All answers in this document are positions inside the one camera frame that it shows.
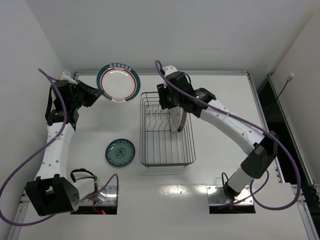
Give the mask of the green red rimmed plate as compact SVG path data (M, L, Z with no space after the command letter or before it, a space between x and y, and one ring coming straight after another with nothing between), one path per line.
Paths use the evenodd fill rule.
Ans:
M109 63L96 75L97 88L103 96L115 103L133 100L141 89L141 80L137 72L123 63Z
M184 129L186 121L187 121L187 115L188 114L184 110L181 110L179 121L178 121L178 128L176 130L178 133Z

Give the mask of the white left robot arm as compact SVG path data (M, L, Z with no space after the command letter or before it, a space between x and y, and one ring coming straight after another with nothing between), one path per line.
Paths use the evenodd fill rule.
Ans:
M98 178L84 168L67 172L69 146L81 107L91 107L103 91L79 80L55 80L49 89L45 120L47 143L41 166L33 181L26 183L26 194L41 217L76 212L86 196L98 191Z

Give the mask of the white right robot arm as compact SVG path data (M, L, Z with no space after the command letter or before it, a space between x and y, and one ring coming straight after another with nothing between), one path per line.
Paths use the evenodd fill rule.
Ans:
M216 96L205 88L194 89L190 77L174 66L165 68L159 61L156 69L164 83L157 85L162 109L179 108L186 113L215 126L232 139L247 155L240 167L216 191L218 202L234 201L251 181L260 179L277 155L275 133L262 133L232 117Z

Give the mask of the white plate with flower motif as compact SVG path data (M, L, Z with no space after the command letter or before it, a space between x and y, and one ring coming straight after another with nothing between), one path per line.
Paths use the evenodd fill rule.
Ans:
M180 107L174 107L169 111L169 126L172 133L179 133L183 130L183 110Z

